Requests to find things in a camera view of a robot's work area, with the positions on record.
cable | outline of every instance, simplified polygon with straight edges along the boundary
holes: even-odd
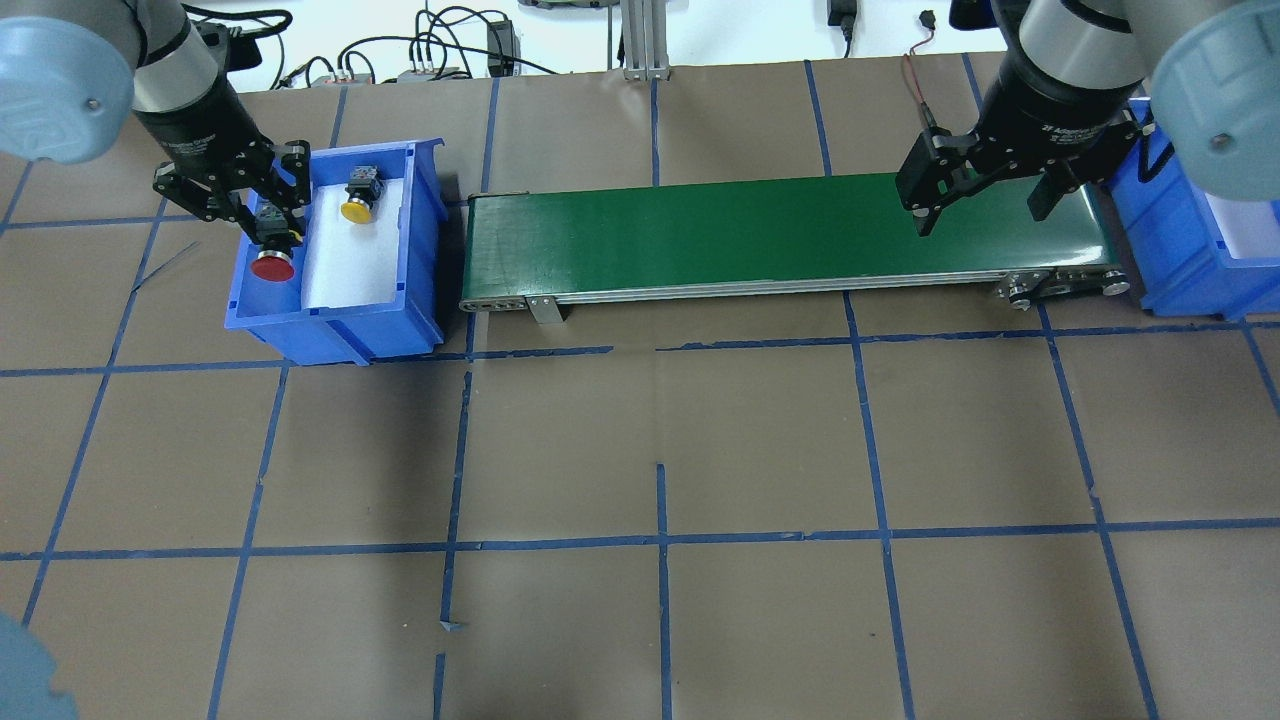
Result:
[[[253,20],[264,26],[268,24],[264,19],[255,18]],[[280,64],[275,68],[275,79],[271,81],[271,86],[268,87],[268,90],[275,90],[276,86],[280,85],[280,79],[284,77],[284,35],[276,33],[275,42],[280,46]]]
[[[435,19],[439,18],[439,15],[433,14],[430,10],[419,10],[417,14],[413,15],[413,36],[415,37],[421,37],[424,35],[422,33],[422,15],[424,14],[426,15],[426,19],[431,20],[433,27],[435,24]],[[448,31],[449,37],[453,38],[454,45],[462,45],[462,41],[458,40],[458,33],[453,32],[453,24],[444,23],[444,29]],[[433,33],[431,33],[430,29],[428,29],[426,35],[433,35]],[[408,46],[408,60],[410,60],[411,64],[413,61],[413,51],[415,50],[417,50],[417,61],[419,61],[419,64],[421,64],[421,65],[425,67],[426,65],[426,60],[431,60],[431,44],[429,42],[426,45],[426,60],[422,60],[422,45],[421,44],[415,42],[415,44],[410,45]],[[470,76],[471,74],[471,63],[467,61],[466,53],[462,53],[461,58],[462,58],[462,69],[465,69],[466,73]],[[449,50],[445,47],[444,49],[444,58],[440,59],[440,72],[442,73],[444,72],[444,68],[448,67],[448,64],[449,64]]]
[[[352,76],[356,74],[356,70],[351,67],[351,56],[352,55],[360,55],[360,59],[364,60],[366,65],[369,65],[369,82],[376,85],[378,83],[378,74],[374,73],[374,64],[371,61],[369,61],[369,56],[365,55],[364,53],[361,53],[360,50],[348,50],[347,51],[347,72],[351,73]]]
[[[466,13],[467,15],[465,18],[462,18],[461,20],[445,22],[444,20],[444,13],[451,13],[451,12]],[[498,35],[498,31],[493,27],[493,22],[490,22],[489,18],[484,17],[485,13],[497,13],[497,14],[502,15],[503,22],[511,22],[511,17],[508,17],[507,13],[503,13],[502,10],[472,10],[471,8],[463,8],[462,5],[449,5],[448,8],[440,10],[439,13],[435,14],[435,17],[431,19],[431,23],[429,26],[426,26],[426,32],[429,32],[429,33],[434,32],[436,23],[439,23],[439,24],[443,24],[445,28],[449,28],[449,31],[452,33],[452,27],[453,26],[462,24],[462,23],[470,20],[471,18],[479,18],[480,22],[483,22],[485,24],[485,29],[489,31],[489,35],[493,36],[493,40],[494,40],[494,42],[498,46],[498,58],[499,58],[499,60],[502,61],[502,64],[506,64],[507,53],[506,53],[506,49],[502,46],[502,36]],[[457,38],[456,35],[453,36],[453,42],[461,45],[458,42],[458,38]]]
[[[361,45],[364,45],[366,42],[376,42],[376,41],[383,41],[383,40],[398,40],[401,42],[421,42],[422,41],[421,37],[408,37],[406,35],[378,35],[378,36],[374,36],[374,37],[365,37],[365,38],[357,40],[357,41],[352,42],[351,45],[343,47],[342,51],[338,53],[338,63],[342,64],[342,60],[347,56],[347,53],[349,53],[352,49],[358,47],[358,46],[361,46]],[[428,37],[426,42],[430,44],[430,45],[438,45],[440,47],[452,47],[453,50],[460,50],[460,51],[463,51],[463,53],[479,53],[479,54],[485,55],[488,58],[504,58],[507,60],[511,60],[511,61],[515,61],[515,63],[520,63],[521,65],[527,65],[530,68],[534,68],[535,70],[541,70],[541,72],[544,72],[544,73],[547,73],[549,76],[558,76],[559,74],[556,70],[553,70],[550,68],[547,68],[545,65],[539,65],[538,63],[534,63],[532,60],[526,60],[524,58],[516,58],[515,55],[493,53],[490,50],[481,50],[479,47],[467,47],[465,45],[452,45],[452,44],[448,44],[448,42],[443,42],[438,37],[435,37],[435,38]]]
[[[910,50],[902,54],[902,64],[906,67],[906,70],[910,72],[910,78],[906,77],[906,73],[904,73],[902,78],[906,81],[906,88],[911,91],[911,96],[915,97],[916,104],[924,105],[924,91],[920,90],[920,76],[915,72],[915,51],[933,42],[933,37],[938,32],[938,22],[933,15],[933,10],[924,10],[920,13],[920,26],[929,31],[929,36],[916,42]]]
[[[307,87],[311,87],[311,65],[314,65],[317,61],[319,63],[324,63],[324,67],[329,69],[329,74],[330,76],[337,76],[338,74],[338,70],[335,70],[333,68],[333,63],[330,63],[328,58],[321,58],[320,55],[316,55],[315,58],[311,58],[310,60],[307,60],[302,65],[302,73],[303,73],[303,76],[306,76]],[[297,73],[296,72],[291,73],[291,76],[297,77]]]
[[[1146,184],[1160,174],[1165,169],[1165,165],[1174,159],[1174,143],[1169,142],[1160,155],[1156,156],[1156,164],[1148,164],[1151,160],[1151,136],[1147,133],[1147,128],[1152,128],[1156,122],[1156,117],[1147,109],[1147,118],[1142,120],[1142,137],[1138,140],[1138,182]]]
[[[196,5],[182,4],[182,9],[187,10],[193,15],[204,15],[206,19],[212,18],[215,20],[262,20],[264,18],[280,18],[280,22],[275,24],[262,23],[264,29],[256,29],[247,32],[243,37],[260,38],[271,37],[273,35],[280,35],[289,26],[293,24],[293,13],[282,9],[274,10],[252,10],[247,13],[224,13],[220,10],[210,10],[207,8],[197,8]]]

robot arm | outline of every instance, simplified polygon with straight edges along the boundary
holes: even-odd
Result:
[[[155,190],[205,222],[239,224],[268,260],[255,272],[284,279],[283,264],[292,277],[310,146],[262,135],[178,0],[0,0],[0,150],[91,160],[132,110],[170,159]],[[264,199],[259,213],[243,190]]]
[[[1280,122],[1280,0],[991,6],[1009,53],[977,126],[952,135],[922,104],[924,132],[897,174],[919,234],[947,205],[998,181],[1041,176],[1028,199],[1041,220],[1065,193],[1108,178],[1140,133],[1126,102],[1148,70],[1155,111],[1192,179],[1224,197],[1280,197],[1271,132]]]

red wire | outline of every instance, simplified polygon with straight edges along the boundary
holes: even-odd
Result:
[[[920,90],[920,77],[915,73],[915,50],[923,45],[933,42],[933,33],[934,31],[931,29],[928,37],[913,45],[911,49],[902,55],[902,61],[906,64],[908,69],[911,70],[911,83],[908,86],[908,90],[911,90],[911,86],[914,86],[916,102],[920,104],[924,104],[924,91]]]

blue plastic bin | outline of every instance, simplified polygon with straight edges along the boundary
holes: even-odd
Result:
[[[1146,101],[1133,101],[1139,118]],[[1169,142],[1157,129],[1149,160]],[[1222,315],[1280,311],[1280,252],[1236,259],[1228,251],[1204,192],[1183,173],[1178,155],[1149,183],[1138,181],[1134,147],[1110,183],[1147,295],[1156,315]],[[1280,222],[1280,202],[1274,204]]]
[[[390,302],[353,307],[302,307],[307,243],[294,250],[293,279],[266,282],[248,270],[257,246],[241,236],[225,327],[246,331],[298,365],[355,363],[430,352],[444,338],[435,323],[435,250],[447,213],[435,176],[443,140],[319,150],[311,156],[312,187],[346,184],[356,165],[376,165],[388,179],[404,178],[397,227],[399,260]],[[256,211],[259,197],[250,193]],[[307,209],[310,222],[311,208]]]

conveyor belt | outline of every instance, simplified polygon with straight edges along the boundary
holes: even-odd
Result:
[[[1087,193],[1036,223],[1034,179],[947,209],[916,237],[892,174],[471,200],[462,307],[993,281],[1115,265]]]

